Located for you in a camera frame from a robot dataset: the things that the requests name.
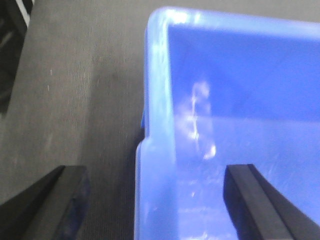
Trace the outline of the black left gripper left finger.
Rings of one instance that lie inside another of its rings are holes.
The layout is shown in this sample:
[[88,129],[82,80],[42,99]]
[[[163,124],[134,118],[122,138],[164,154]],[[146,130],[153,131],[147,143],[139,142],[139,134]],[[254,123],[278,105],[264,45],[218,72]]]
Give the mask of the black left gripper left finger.
[[2,240],[75,240],[89,206],[83,165],[60,165],[0,206]]

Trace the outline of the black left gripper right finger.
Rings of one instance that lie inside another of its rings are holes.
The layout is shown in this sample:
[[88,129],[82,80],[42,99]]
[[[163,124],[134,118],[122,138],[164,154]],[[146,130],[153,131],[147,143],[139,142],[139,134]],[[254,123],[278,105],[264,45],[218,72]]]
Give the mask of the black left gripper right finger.
[[318,240],[320,227],[253,164],[227,165],[223,200],[240,240]]

